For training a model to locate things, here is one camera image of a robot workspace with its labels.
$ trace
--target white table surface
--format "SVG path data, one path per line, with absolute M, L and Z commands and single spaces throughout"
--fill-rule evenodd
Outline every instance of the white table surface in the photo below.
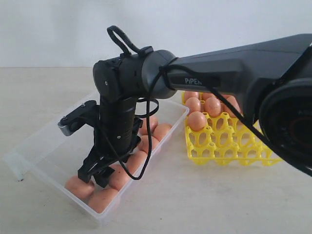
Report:
M 0 156 L 94 90 L 91 68 L 0 68 Z M 102 229 L 1 160 L 0 233 L 311 233 L 312 178 L 286 163 L 196 166 L 183 134 L 164 154 Z

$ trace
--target egg tray cell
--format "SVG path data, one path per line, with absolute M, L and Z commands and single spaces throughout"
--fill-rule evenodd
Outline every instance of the egg tray cell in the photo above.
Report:
M 230 117 L 223 112 L 218 117 L 211 117 L 203 112 L 207 119 L 206 126 L 199 132 L 192 131 L 184 121 L 185 139 L 188 158 L 198 165 L 209 161 L 225 166 L 232 161 L 248 166 L 261 162 L 264 166 L 272 166 L 281 158 L 272 153 L 238 118 Z M 254 125 L 260 131 L 258 122 Z

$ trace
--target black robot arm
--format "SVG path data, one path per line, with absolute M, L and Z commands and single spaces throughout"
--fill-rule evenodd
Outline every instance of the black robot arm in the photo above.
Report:
M 150 101 L 158 104 L 157 99 L 170 98 L 177 90 L 215 94 L 269 148 L 312 176 L 312 34 L 177 58 L 151 46 L 138 49 L 116 26 L 107 31 L 123 53 L 93 67 L 100 102 L 90 109 L 92 114 L 81 117 L 80 109 L 80 122 L 74 125 L 81 127 L 81 120 L 87 116 L 93 119 L 85 123 L 92 122 L 89 125 L 95 129 L 94 146 L 78 171 L 80 179 L 88 182 L 94 176 L 105 187 L 113 172 L 109 165 L 116 161 L 132 179 L 140 179 L 151 144 L 138 177 L 133 177 L 123 163 L 140 142 L 137 133 L 141 118 L 147 118 L 149 130 L 149 116 L 157 111 L 150 112 Z M 126 45 L 135 53 L 131 54 Z M 243 115 L 221 94 L 235 96 Z M 147 102 L 145 116 L 135 115 L 139 101 Z M 72 113 L 70 117 L 71 124 L 75 123 Z M 257 120 L 263 134 L 253 127 Z M 59 127 L 64 133 L 70 132 L 71 125 L 64 123 L 61 120 Z

